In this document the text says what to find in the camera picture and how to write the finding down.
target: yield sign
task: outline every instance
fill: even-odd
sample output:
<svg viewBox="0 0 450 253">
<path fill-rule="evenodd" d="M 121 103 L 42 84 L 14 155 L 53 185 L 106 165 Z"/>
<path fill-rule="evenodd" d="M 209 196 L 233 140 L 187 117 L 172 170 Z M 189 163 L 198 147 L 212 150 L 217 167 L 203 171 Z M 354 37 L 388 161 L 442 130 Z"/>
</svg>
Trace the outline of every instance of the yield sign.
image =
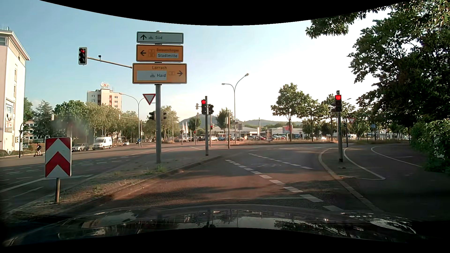
<svg viewBox="0 0 450 253">
<path fill-rule="evenodd" d="M 147 100 L 147 103 L 149 105 L 152 104 L 153 99 L 156 97 L 156 94 L 142 94 L 145 97 L 145 100 Z"/>
<path fill-rule="evenodd" d="M 72 138 L 45 139 L 45 177 L 60 178 L 72 175 Z"/>
</svg>

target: van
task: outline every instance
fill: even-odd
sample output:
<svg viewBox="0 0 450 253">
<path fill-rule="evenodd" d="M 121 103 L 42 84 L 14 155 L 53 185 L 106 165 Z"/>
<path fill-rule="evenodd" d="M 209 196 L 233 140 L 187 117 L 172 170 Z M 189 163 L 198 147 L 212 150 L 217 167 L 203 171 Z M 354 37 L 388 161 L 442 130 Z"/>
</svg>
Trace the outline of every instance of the van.
<svg viewBox="0 0 450 253">
<path fill-rule="evenodd" d="M 112 148 L 112 146 L 113 146 L 113 139 L 110 136 L 97 137 L 94 140 L 94 145 L 92 145 L 92 150 Z"/>
</svg>

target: mountain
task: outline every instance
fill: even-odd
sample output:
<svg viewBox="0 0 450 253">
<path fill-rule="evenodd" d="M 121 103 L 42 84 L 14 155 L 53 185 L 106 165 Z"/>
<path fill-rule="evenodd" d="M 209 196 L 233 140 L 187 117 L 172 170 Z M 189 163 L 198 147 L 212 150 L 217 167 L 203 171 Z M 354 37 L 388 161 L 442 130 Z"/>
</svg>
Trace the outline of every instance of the mountain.
<svg viewBox="0 0 450 253">
<path fill-rule="evenodd" d="M 205 115 L 199 115 L 198 117 L 202 120 L 202 124 L 200 125 L 200 127 L 203 128 L 203 129 L 205 129 Z M 185 124 L 185 122 L 189 122 L 189 119 L 191 119 L 191 118 L 195 118 L 195 116 L 182 120 L 182 121 L 180 122 L 180 127 L 181 127 L 181 124 L 182 124 L 182 123 Z M 212 116 L 212 123 L 213 123 L 214 125 L 217 125 L 217 119 L 216 119 L 215 116 Z M 245 126 L 245 125 L 259 126 L 259 121 L 258 121 L 257 119 L 247 120 L 247 121 L 241 121 L 241 123 L 242 123 L 244 126 Z M 276 124 L 278 124 L 278 123 L 286 124 L 287 121 L 281 122 L 281 121 L 272 121 L 272 120 L 261 119 L 261 127 L 265 127 L 265 126 L 267 126 L 267 125 L 276 125 Z M 301 122 L 294 122 L 294 121 L 292 122 L 292 124 L 294 124 L 294 125 L 302 125 Z"/>
</svg>

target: car hood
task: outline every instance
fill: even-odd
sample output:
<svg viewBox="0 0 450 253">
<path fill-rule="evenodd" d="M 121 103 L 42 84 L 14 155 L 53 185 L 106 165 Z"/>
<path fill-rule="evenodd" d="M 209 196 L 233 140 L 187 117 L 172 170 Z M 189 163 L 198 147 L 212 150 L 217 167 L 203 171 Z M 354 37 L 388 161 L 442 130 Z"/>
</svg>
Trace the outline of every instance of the car hood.
<svg viewBox="0 0 450 253">
<path fill-rule="evenodd" d="M 327 212 L 283 206 L 232 204 L 186 208 L 116 208 L 70 218 L 6 240 L 4 246 L 132 235 L 188 228 L 261 228 L 392 242 L 434 240 L 417 222 L 386 214 Z M 425 226 L 421 231 L 428 231 Z"/>
</svg>

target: blue sky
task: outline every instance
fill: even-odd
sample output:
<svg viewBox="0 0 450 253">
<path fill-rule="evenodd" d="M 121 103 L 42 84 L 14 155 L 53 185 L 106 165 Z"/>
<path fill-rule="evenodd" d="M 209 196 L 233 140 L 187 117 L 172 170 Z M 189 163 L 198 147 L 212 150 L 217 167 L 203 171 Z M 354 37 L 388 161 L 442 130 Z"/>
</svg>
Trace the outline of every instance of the blue sky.
<svg viewBox="0 0 450 253">
<path fill-rule="evenodd" d="M 41 100 L 53 106 L 63 101 L 86 100 L 86 91 L 107 82 L 116 92 L 134 96 L 154 93 L 153 85 L 133 85 L 131 69 L 89 60 L 77 63 L 78 47 L 87 46 L 90 57 L 131 65 L 135 62 L 137 31 L 183 32 L 184 62 L 188 84 L 163 85 L 162 105 L 171 105 L 180 119 L 196 114 L 195 104 L 204 96 L 220 108 L 233 107 L 233 90 L 221 83 L 235 84 L 236 115 L 239 120 L 286 121 L 272 116 L 278 90 L 294 83 L 319 101 L 340 90 L 342 99 L 355 99 L 377 80 L 367 78 L 354 84 L 347 55 L 372 19 L 370 14 L 350 27 L 346 36 L 310 39 L 309 21 L 258 26 L 194 26 L 114 17 L 37 0 L 3 1 L 0 27 L 9 26 L 31 57 L 27 62 L 25 96 L 35 105 Z M 132 98 L 123 97 L 122 109 L 137 111 Z M 145 119 L 154 105 L 141 103 Z"/>
</svg>

